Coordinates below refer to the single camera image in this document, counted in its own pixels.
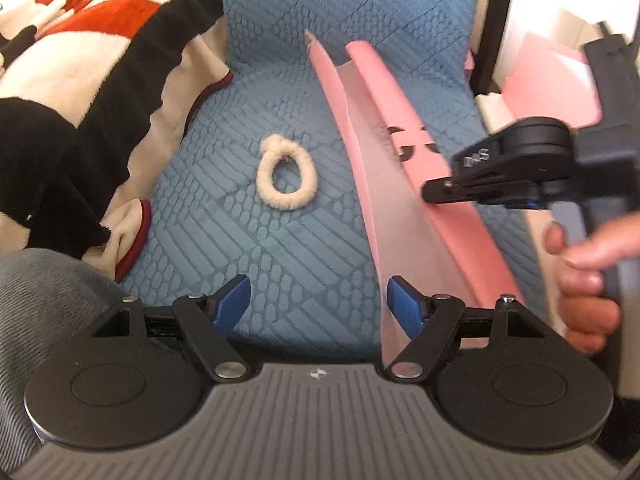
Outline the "person's right hand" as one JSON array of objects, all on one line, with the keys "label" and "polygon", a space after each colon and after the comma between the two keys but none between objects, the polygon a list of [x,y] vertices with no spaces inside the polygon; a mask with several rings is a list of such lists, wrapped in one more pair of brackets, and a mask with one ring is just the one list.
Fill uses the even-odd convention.
[{"label": "person's right hand", "polygon": [[589,238],[568,244],[562,226],[544,233],[544,248],[558,258],[555,281],[565,339],[585,354],[601,351],[620,326],[620,306],[604,296],[603,271],[639,255],[639,215],[626,214],[601,226]]}]

